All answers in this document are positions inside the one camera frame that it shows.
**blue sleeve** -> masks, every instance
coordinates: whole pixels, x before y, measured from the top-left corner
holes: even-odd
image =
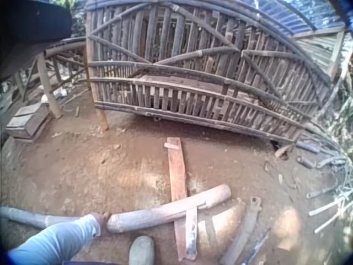
[[[52,225],[8,252],[14,264],[61,264],[69,261],[93,238],[100,226],[93,215]]]

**brown soil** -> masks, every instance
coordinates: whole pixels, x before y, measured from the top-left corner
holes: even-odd
[[[75,108],[80,105],[78,118]],[[331,209],[309,217],[308,211],[332,201],[331,194],[307,200],[307,192],[334,183],[327,171],[306,169],[289,160],[276,159],[272,145],[262,139],[200,126],[154,121],[126,113],[109,112],[110,130],[101,134],[92,98],[85,93],[66,105],[64,116],[53,120],[36,144],[14,142],[2,150],[2,205],[54,215],[84,215],[92,211],[120,213],[170,202],[168,136],[180,137],[187,171],[188,194],[226,183],[232,199],[199,214],[199,259],[217,261],[230,245],[251,196],[261,197],[262,211],[244,253],[268,227],[270,239],[256,257],[268,259],[278,244],[290,249],[281,264],[323,264],[334,243],[337,226],[313,230],[335,213]],[[269,172],[264,167],[269,161]],[[282,184],[278,175],[282,174]],[[296,178],[300,191],[293,188]],[[2,221],[2,244],[13,248],[39,230]],[[139,235],[151,236],[156,264],[178,264],[173,224],[111,235],[93,241],[75,258],[128,264],[129,247]]]

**wooden crate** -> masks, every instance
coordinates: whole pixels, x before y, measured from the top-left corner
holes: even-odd
[[[46,105],[37,103],[20,108],[8,123],[6,129],[15,140],[34,142],[49,120]]]

